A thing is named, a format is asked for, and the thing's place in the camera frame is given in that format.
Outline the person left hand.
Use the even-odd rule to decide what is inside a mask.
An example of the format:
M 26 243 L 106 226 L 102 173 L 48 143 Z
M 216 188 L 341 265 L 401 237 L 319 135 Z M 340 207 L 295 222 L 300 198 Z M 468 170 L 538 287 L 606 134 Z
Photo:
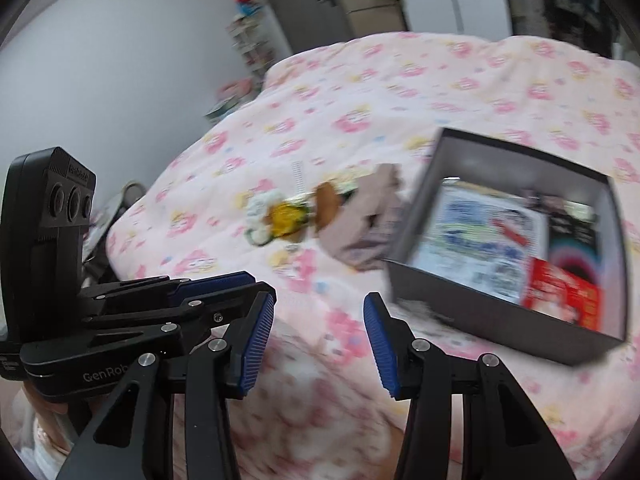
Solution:
M 36 419 L 49 441 L 63 454 L 68 454 L 78 437 L 70 421 L 68 404 L 50 402 L 31 382 L 23 382 L 22 389 L 29 404 L 35 409 Z

